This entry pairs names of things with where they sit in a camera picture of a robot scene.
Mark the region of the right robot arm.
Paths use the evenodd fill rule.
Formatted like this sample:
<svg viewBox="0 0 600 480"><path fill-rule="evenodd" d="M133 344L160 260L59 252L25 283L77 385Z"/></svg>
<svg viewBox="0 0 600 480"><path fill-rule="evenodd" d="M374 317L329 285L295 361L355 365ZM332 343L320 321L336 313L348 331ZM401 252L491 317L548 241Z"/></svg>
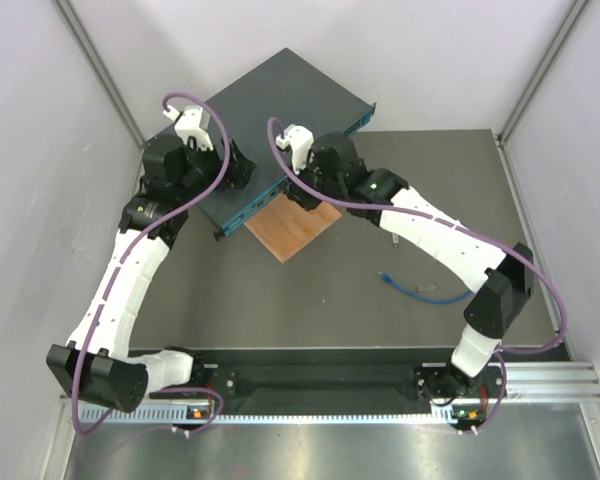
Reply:
<svg viewBox="0 0 600 480"><path fill-rule="evenodd" d="M291 182L288 197L305 210L322 202L406 240L441 263L466 286L472 299L466 326L451 354L444 379L467 396L484 380L483 370L533 293L533 254L524 244L504 251L466 233L464 225L428 202L390 170L367 169L353 141L342 133L316 138L290 126L273 142L289 152L283 166Z"/></svg>

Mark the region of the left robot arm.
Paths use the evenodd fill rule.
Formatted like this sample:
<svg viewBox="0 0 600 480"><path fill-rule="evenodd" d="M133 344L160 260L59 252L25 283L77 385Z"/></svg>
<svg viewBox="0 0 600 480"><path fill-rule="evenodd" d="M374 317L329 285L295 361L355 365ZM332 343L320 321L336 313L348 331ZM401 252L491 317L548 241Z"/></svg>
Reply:
<svg viewBox="0 0 600 480"><path fill-rule="evenodd" d="M234 139L225 152L194 136L151 138L142 152L144 173L125 205L114 250L80 324L46 364L65 394L111 410L132 412L143 398L174 386L185 396L206 387L193 353L176 348L130 357L130 336L151 281L188 219L188 205L205 191L243 189L256 167Z"/></svg>

